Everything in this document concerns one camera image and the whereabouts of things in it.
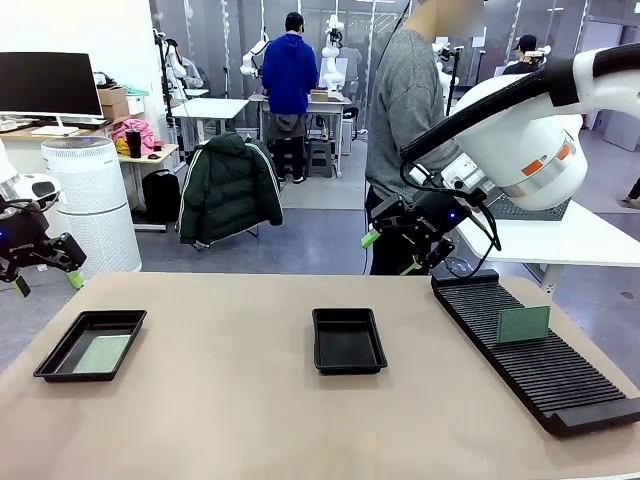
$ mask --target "black cup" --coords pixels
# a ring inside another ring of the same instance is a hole
[[[138,130],[129,129],[125,130],[124,133],[127,136],[127,145],[129,145],[131,158],[142,157],[142,138],[140,137],[140,132]]]

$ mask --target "green jacket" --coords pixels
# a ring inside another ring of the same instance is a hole
[[[176,224],[181,243],[210,245],[266,220],[282,225],[280,189],[264,144],[225,133],[196,147]]]

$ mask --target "backpack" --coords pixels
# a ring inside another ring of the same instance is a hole
[[[180,184],[169,170],[151,172],[142,179],[147,218],[152,223],[178,220],[180,213]]]

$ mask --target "computer monitor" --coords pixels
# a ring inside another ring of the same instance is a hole
[[[77,130],[62,127],[62,116],[102,117],[89,55],[0,52],[0,114],[55,116],[63,130],[40,132],[54,135]]]

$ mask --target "slotted rack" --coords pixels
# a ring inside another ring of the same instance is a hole
[[[629,399],[593,365],[549,330],[541,340],[497,344],[500,311],[523,305],[493,270],[471,279],[434,274],[438,301],[531,414],[564,437],[640,420],[640,398]]]

